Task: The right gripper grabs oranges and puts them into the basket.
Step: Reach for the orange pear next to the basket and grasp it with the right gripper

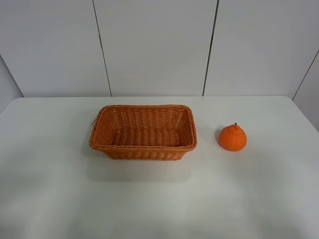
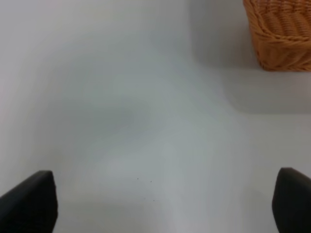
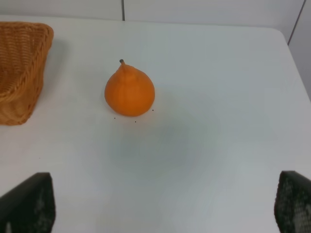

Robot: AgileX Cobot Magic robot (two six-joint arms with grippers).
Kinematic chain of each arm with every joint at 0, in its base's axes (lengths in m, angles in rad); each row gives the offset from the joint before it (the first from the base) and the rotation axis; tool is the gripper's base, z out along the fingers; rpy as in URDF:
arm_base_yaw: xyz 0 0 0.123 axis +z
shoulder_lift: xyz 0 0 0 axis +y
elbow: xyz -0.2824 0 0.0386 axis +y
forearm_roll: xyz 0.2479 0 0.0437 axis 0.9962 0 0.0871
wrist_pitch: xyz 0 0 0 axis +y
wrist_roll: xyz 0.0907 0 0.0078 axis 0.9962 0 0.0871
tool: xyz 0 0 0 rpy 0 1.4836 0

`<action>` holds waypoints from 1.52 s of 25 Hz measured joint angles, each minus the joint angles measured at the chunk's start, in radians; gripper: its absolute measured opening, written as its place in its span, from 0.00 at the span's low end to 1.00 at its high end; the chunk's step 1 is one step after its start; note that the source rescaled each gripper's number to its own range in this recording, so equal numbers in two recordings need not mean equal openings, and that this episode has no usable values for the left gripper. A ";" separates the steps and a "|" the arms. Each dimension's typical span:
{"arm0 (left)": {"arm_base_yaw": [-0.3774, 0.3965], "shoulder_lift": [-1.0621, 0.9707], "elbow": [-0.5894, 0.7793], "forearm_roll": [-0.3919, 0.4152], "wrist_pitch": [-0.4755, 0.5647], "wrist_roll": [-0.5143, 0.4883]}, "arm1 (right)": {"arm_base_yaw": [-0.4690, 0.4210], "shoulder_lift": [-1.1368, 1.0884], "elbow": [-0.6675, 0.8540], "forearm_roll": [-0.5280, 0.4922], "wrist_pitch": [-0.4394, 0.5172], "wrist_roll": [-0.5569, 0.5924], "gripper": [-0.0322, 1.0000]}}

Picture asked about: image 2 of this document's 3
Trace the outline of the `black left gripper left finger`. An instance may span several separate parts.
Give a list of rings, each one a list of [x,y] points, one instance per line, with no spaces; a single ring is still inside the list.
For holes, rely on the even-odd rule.
[[[52,171],[38,171],[0,197],[2,233],[52,233],[57,218]]]

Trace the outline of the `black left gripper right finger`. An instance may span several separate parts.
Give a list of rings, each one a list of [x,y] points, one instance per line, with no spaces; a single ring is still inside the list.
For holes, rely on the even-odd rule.
[[[272,211],[280,233],[310,233],[311,179],[291,167],[281,168],[276,178]]]

